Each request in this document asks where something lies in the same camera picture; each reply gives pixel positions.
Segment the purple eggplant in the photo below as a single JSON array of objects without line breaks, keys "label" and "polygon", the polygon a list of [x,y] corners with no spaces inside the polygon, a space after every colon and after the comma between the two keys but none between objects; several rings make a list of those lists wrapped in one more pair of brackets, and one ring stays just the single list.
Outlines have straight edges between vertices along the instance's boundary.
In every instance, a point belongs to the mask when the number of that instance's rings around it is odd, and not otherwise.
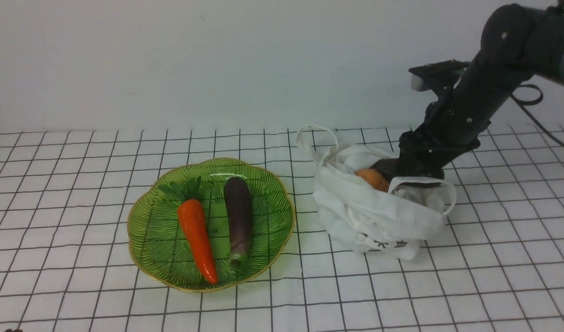
[{"label": "purple eggplant", "polygon": [[223,190],[227,217],[229,217],[229,259],[231,270],[236,272],[246,261],[253,224],[253,198],[249,186],[240,177],[231,177]]}]

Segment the gold plate rim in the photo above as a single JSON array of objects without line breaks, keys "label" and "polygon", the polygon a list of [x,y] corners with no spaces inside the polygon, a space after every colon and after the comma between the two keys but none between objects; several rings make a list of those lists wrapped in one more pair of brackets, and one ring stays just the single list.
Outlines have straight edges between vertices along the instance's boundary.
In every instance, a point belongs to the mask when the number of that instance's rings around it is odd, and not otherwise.
[{"label": "gold plate rim", "polygon": [[[155,277],[154,275],[152,275],[150,272],[148,272],[146,269],[144,269],[143,267],[141,267],[141,265],[139,264],[139,262],[137,262],[137,260],[135,259],[135,255],[133,254],[133,250],[132,250],[132,239],[130,237],[130,216],[133,213],[133,210],[135,208],[135,206],[137,204],[139,204],[139,202],[141,201],[141,199],[143,199],[143,197],[147,196],[149,193],[151,193],[151,191],[153,190],[153,188],[155,188],[155,186],[157,185],[158,182],[160,182],[160,180],[162,178],[164,178],[165,176],[167,176],[168,174],[170,174],[171,172],[175,172],[176,170],[181,170],[183,168],[187,168],[190,166],[199,166],[202,164],[205,164],[207,162],[213,162],[213,161],[219,161],[219,160],[231,160],[231,161],[235,161],[235,162],[240,162],[246,166],[249,166],[251,168],[255,168],[257,170],[262,170],[265,172],[268,172],[270,175],[272,175],[276,181],[278,181],[278,183],[280,183],[280,185],[282,186],[282,190],[284,192],[284,197],[286,198],[286,200],[288,201],[288,204],[290,205],[291,208],[291,212],[292,212],[292,227],[290,228],[290,232],[288,232],[288,236],[286,237],[286,240],[284,240],[284,244],[282,244],[282,247],[280,248],[280,250],[278,251],[278,253],[276,254],[276,256],[274,256],[274,258],[268,263],[268,265],[266,265],[263,269],[261,269],[261,271],[259,271],[258,273],[255,273],[253,276],[245,279],[245,280],[241,280],[241,281],[237,281],[237,282],[233,282],[231,284],[228,285],[223,285],[221,287],[216,287],[216,288],[209,288],[206,290],[192,290],[190,288],[183,288],[180,286],[176,286],[173,285],[169,282],[166,282],[164,280],[161,280],[157,277]],[[286,190],[286,187],[284,187],[284,183],[282,183],[282,181],[280,180],[280,178],[275,175],[273,172],[263,168],[263,167],[259,167],[259,166],[254,166],[251,165],[247,162],[244,162],[243,160],[239,160],[239,159],[235,159],[235,158],[227,158],[227,157],[221,157],[221,158],[211,158],[208,160],[204,160],[203,162],[198,162],[196,164],[187,164],[187,165],[183,165],[183,166],[179,166],[179,167],[175,167],[172,170],[170,170],[169,172],[165,173],[164,175],[160,176],[155,183],[153,183],[153,185],[151,185],[151,188],[145,192],[145,194],[142,194],[137,200],[136,202],[133,204],[133,206],[130,208],[129,211],[129,216],[128,219],[126,220],[126,233],[129,236],[129,253],[130,253],[130,258],[132,259],[132,261],[135,263],[135,265],[139,268],[139,270],[141,272],[143,272],[144,274],[146,274],[148,277],[161,282],[162,284],[169,286],[171,288],[174,288],[175,290],[179,290],[179,291],[184,291],[184,292],[193,292],[193,293],[207,293],[207,292],[216,292],[216,291],[220,291],[220,290],[224,290],[225,288],[229,288],[229,287],[233,287],[233,286],[237,286],[240,284],[243,284],[244,282],[250,281],[251,279],[254,279],[256,277],[258,277],[259,275],[261,275],[262,273],[264,273],[267,269],[269,269],[274,262],[276,262],[278,260],[278,258],[280,257],[280,255],[282,254],[282,251],[284,251],[284,248],[286,247],[286,244],[288,244],[288,241],[290,240],[290,238],[292,237],[292,234],[294,233],[294,229],[296,228],[296,210],[294,207],[294,204],[292,203],[292,200],[290,199],[290,195],[288,194],[288,190]]]}]

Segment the white wall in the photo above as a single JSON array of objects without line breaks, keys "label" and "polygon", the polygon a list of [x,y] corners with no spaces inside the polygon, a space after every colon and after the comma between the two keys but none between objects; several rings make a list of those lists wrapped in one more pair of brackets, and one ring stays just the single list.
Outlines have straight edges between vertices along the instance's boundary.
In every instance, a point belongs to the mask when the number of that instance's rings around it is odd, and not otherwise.
[{"label": "white wall", "polygon": [[[0,0],[0,130],[415,126],[435,97],[409,67],[470,60],[506,3]],[[564,122],[564,88],[538,82],[535,113]]]}]

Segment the bag handle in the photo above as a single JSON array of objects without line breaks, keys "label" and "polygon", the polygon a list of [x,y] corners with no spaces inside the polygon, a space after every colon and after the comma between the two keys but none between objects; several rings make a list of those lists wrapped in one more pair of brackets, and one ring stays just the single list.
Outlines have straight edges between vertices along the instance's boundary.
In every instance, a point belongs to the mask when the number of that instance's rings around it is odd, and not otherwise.
[{"label": "bag handle", "polygon": [[450,207],[443,213],[444,216],[447,216],[456,205],[458,194],[454,185],[448,181],[429,177],[394,177],[389,185],[388,193],[392,194],[394,189],[403,183],[440,183],[444,185],[446,191],[448,191],[448,194],[450,195]]},{"label": "bag handle", "polygon": [[297,132],[297,134],[296,134],[296,146],[303,149],[303,151],[312,160],[314,160],[317,164],[320,164],[323,161],[323,158],[321,157],[321,155],[319,153],[317,153],[317,151],[315,151],[313,145],[311,145],[308,141],[305,141],[305,139],[303,138],[303,132],[305,130],[313,130],[313,129],[324,130],[324,131],[330,132],[332,137],[333,137],[333,141],[335,141],[335,147],[339,147],[339,141],[337,140],[337,136],[335,136],[335,133],[332,130],[330,130],[329,128],[322,127],[322,126],[318,126],[317,124],[310,124],[308,126],[304,126],[303,128],[301,128],[299,130],[299,132]]}]

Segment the cable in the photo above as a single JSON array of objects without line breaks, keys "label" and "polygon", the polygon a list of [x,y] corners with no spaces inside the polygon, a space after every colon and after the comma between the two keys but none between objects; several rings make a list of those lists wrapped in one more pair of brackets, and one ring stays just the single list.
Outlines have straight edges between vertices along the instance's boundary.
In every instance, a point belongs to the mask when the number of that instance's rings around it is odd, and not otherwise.
[{"label": "cable", "polygon": [[535,119],[535,117],[530,113],[530,111],[526,109],[526,107],[538,105],[544,99],[544,93],[542,92],[542,90],[534,84],[520,85],[520,88],[534,89],[540,93],[540,96],[532,101],[522,101],[516,98],[513,94],[510,94],[511,99],[516,102],[518,107],[520,107],[520,109],[524,111],[524,113],[536,124],[536,126],[538,126],[538,128],[540,128],[540,130],[542,130],[543,133],[546,134],[546,136],[550,137],[550,139],[555,141],[556,144],[560,145],[561,147],[564,147],[564,143],[560,141],[558,138],[554,137],[552,134],[550,134],[550,132],[546,130],[546,128],[544,128],[544,126],[542,126],[542,124],[538,120]]}]

